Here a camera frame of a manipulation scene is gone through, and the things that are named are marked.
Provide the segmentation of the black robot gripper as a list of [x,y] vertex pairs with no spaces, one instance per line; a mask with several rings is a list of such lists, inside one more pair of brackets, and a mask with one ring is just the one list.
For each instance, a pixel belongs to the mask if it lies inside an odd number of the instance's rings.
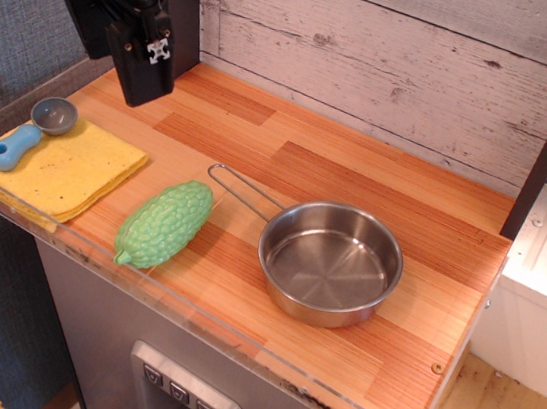
[[64,0],[92,60],[112,55],[128,106],[173,91],[174,40],[165,0]]

